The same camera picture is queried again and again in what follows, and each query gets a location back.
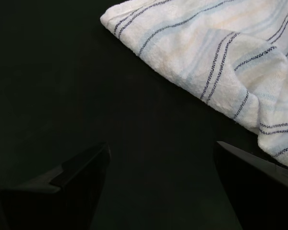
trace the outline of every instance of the towel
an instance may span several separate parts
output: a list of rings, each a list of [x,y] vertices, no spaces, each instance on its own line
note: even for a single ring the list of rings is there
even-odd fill
[[[288,0],[131,0],[101,22],[288,166]]]

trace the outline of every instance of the white towel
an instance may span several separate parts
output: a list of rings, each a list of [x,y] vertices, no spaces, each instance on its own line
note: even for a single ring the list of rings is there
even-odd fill
[[[288,166],[288,0],[131,0],[101,22]]]

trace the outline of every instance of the black surface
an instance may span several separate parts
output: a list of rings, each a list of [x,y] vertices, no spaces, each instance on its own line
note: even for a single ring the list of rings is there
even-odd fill
[[[110,158],[101,143],[25,185],[0,188],[0,230],[88,230]]]
[[[101,25],[119,0],[0,1],[0,184],[99,141],[112,162],[96,229],[240,229],[213,143],[257,136],[168,82]]]

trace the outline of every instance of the towel fold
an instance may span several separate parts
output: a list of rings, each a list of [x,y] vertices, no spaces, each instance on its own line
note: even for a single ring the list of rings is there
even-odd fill
[[[288,166],[288,0],[131,0],[101,22]]]

